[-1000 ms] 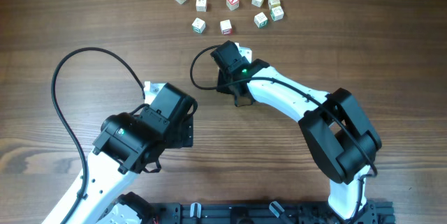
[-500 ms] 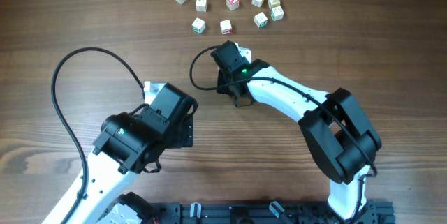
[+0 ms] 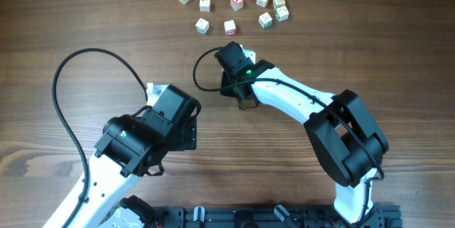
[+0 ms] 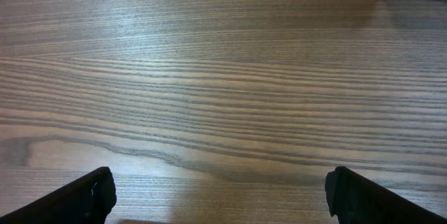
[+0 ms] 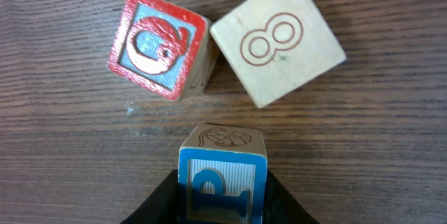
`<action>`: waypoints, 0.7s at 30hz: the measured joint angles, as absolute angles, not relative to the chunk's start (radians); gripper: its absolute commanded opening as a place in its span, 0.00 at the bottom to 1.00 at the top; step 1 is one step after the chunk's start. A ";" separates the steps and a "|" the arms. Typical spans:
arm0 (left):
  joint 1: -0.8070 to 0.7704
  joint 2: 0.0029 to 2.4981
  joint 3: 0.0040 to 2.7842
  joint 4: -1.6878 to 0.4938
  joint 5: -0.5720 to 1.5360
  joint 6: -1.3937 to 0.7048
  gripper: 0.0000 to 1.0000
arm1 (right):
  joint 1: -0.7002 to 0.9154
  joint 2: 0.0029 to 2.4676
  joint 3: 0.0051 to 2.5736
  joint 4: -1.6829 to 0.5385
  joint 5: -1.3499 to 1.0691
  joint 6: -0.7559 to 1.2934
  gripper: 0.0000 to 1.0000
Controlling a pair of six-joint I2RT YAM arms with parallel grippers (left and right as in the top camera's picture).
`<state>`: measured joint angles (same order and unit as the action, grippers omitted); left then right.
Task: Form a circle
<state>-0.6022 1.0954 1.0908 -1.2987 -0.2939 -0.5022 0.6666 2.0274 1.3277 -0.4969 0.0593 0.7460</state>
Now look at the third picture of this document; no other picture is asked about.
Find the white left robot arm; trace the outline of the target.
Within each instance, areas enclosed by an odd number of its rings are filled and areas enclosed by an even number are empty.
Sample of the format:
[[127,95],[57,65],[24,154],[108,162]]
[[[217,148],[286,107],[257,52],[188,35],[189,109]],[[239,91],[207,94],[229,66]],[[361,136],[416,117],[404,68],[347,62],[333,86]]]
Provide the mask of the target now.
[[111,118],[80,179],[45,226],[98,227],[151,167],[164,174],[168,152],[196,149],[200,110],[197,99],[168,85],[153,105]]

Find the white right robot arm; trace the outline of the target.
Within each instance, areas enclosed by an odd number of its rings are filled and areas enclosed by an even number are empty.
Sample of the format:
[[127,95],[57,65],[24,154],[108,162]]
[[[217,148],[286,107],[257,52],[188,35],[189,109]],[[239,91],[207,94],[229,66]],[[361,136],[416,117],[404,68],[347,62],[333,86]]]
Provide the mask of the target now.
[[220,93],[279,109],[304,125],[319,164],[336,184],[334,208],[354,227],[373,211],[371,185],[383,180],[380,167],[389,146],[362,99],[349,89],[321,92],[286,76],[266,60],[245,55],[236,42],[218,48],[223,69]]

